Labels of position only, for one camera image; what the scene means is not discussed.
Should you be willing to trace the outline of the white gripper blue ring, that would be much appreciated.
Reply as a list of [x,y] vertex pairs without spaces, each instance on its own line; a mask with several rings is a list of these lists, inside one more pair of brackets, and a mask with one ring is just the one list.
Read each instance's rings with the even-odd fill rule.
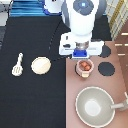
[[91,37],[73,35],[71,32],[61,35],[59,54],[72,57],[89,57],[102,53],[104,41],[92,40]]

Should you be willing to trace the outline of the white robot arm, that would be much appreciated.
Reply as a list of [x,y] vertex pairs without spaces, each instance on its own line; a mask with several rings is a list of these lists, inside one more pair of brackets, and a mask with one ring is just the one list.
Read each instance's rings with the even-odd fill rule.
[[102,53],[103,41],[93,41],[94,22],[106,9],[106,0],[44,0],[48,15],[60,13],[70,32],[61,35],[59,54],[89,58]]

